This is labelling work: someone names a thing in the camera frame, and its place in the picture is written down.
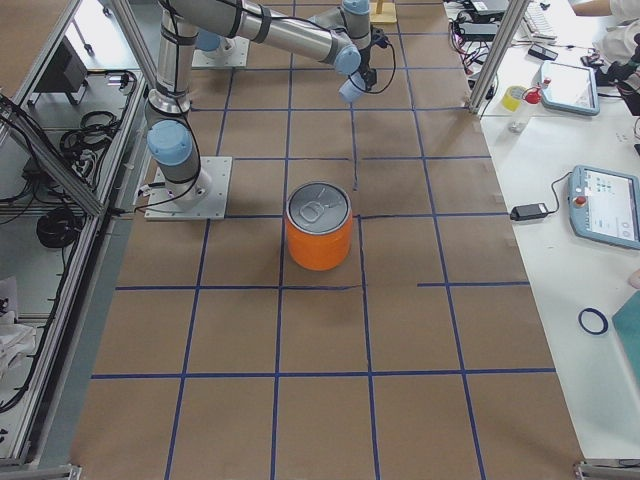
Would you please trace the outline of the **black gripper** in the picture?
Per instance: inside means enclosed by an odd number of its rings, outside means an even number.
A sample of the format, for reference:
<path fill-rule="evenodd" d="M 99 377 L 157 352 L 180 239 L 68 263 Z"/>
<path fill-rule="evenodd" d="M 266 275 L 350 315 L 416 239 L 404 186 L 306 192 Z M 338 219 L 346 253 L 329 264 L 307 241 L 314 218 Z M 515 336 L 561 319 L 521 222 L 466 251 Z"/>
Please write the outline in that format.
<path fill-rule="evenodd" d="M 366 68 L 360 72 L 364 91 L 372 91 L 377 83 L 377 71 Z"/>

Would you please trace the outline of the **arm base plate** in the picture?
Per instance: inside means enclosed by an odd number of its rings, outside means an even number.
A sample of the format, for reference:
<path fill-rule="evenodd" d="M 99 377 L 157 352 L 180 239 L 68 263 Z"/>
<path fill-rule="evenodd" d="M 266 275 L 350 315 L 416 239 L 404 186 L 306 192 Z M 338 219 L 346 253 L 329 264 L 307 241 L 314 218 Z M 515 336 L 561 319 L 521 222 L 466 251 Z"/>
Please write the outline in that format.
<path fill-rule="evenodd" d="M 192 67 L 194 69 L 245 68 L 250 42 L 242 37 L 199 38 L 196 42 Z"/>
<path fill-rule="evenodd" d="M 167 182 L 159 167 L 150 193 L 150 207 L 144 217 L 150 221 L 222 220 L 225 217 L 232 158 L 203 156 L 199 177 L 193 187 Z"/>

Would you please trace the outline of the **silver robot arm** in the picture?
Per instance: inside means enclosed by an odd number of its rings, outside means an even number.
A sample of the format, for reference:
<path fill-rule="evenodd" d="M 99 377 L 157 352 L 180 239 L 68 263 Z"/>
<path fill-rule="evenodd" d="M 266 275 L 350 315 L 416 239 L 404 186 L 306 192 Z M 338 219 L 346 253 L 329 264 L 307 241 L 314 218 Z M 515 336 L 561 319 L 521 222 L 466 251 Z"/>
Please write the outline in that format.
<path fill-rule="evenodd" d="M 345 47 L 362 49 L 369 40 L 368 15 L 349 3 L 309 20 L 251 1 L 183 1 L 176 9 L 189 22 L 223 37 L 240 36 L 316 61 L 329 62 Z"/>
<path fill-rule="evenodd" d="M 328 64 L 251 44 L 240 69 L 195 69 L 189 122 L 202 154 L 230 156 L 232 216 L 276 215 L 300 184 L 357 190 L 354 111 Z"/>

